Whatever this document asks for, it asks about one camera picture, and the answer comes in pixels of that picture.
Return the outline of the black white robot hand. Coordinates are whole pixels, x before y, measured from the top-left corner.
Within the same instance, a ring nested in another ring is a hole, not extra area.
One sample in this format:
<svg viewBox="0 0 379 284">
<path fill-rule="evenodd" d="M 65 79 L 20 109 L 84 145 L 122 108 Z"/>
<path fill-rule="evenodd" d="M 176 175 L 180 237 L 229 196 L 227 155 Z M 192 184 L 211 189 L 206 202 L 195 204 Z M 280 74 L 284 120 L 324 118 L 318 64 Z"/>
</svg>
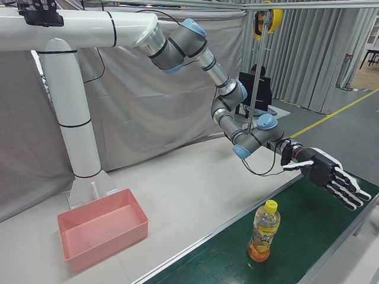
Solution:
<svg viewBox="0 0 379 284">
<path fill-rule="evenodd" d="M 300 170 L 318 187 L 323 187 L 340 203 L 354 211 L 370 201 L 355 178 L 343 170 L 340 161 L 318 148 L 287 143 L 281 149 L 281 166 L 286 171 Z"/>
</svg>

